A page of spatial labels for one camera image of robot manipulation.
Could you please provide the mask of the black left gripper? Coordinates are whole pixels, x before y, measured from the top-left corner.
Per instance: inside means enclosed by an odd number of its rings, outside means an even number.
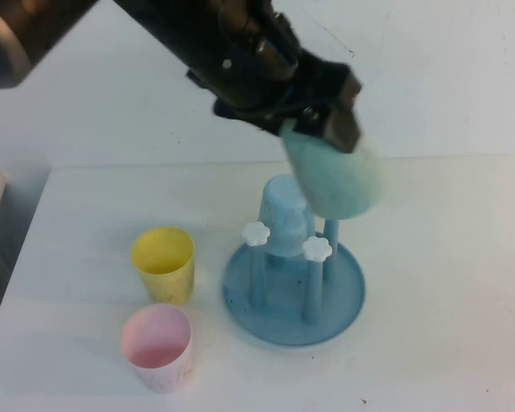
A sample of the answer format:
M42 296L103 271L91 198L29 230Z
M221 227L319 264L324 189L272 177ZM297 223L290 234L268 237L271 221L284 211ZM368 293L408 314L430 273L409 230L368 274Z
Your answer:
M282 57L294 71L282 128L324 136L340 152L353 153L361 138L354 105L362 86L352 69L305 49L284 51Z

